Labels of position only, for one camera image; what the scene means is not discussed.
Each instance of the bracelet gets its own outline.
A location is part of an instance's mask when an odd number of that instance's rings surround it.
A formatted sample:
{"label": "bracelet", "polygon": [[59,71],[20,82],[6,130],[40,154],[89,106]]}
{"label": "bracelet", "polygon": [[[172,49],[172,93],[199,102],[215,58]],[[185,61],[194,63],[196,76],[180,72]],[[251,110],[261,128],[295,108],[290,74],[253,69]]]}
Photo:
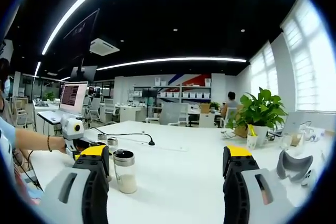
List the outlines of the bracelet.
{"label": "bracelet", "polygon": [[52,150],[50,149],[50,145],[49,145],[49,139],[50,139],[50,135],[48,135],[47,144],[48,144],[49,151],[52,152]]}

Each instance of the white powder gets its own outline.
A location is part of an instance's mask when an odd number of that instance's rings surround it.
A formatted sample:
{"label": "white powder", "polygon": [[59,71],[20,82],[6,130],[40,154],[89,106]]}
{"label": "white powder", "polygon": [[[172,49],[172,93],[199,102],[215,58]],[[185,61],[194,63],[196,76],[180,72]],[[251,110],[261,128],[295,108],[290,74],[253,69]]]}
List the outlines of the white powder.
{"label": "white powder", "polygon": [[119,190],[125,194],[131,194],[137,190],[137,183],[135,182],[135,176],[131,174],[124,174],[117,176],[117,182],[119,186]]}

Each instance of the face mask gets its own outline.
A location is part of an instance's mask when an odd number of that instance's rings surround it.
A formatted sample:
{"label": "face mask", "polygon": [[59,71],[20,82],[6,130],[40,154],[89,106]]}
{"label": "face mask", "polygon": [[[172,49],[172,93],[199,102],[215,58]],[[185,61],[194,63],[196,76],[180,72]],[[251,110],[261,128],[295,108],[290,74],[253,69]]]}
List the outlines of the face mask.
{"label": "face mask", "polygon": [[10,88],[11,88],[10,80],[7,79],[7,80],[5,81],[5,89],[4,89],[5,97],[8,97]]}

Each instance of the window blind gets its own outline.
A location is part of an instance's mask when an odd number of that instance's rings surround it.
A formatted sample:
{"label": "window blind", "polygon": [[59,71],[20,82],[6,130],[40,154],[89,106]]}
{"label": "window blind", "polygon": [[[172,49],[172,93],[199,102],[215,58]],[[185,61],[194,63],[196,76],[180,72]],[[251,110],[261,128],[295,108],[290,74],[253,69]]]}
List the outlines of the window blind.
{"label": "window blind", "polygon": [[334,112],[336,70],[332,44],[309,0],[298,0],[284,21],[296,84],[296,109]]}
{"label": "window blind", "polygon": [[278,76],[274,55],[268,42],[251,60],[251,93],[257,95],[259,87],[278,94]]}

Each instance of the ceiling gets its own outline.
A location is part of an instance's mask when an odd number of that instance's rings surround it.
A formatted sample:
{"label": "ceiling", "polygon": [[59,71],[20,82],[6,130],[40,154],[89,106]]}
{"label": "ceiling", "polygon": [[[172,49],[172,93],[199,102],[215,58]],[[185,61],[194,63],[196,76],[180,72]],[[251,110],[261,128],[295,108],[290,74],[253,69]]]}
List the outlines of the ceiling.
{"label": "ceiling", "polygon": [[[105,67],[144,59],[209,56],[250,59],[279,25],[295,0],[87,0],[68,19],[46,55],[41,52],[53,29],[76,0],[25,0],[7,35],[14,43],[12,68],[62,79],[78,60],[60,53],[62,39],[96,9],[100,13],[93,38],[120,49],[99,56],[87,53],[84,66]],[[225,73],[237,75],[247,63],[166,62],[97,71],[96,80],[114,76],[167,73]]]}

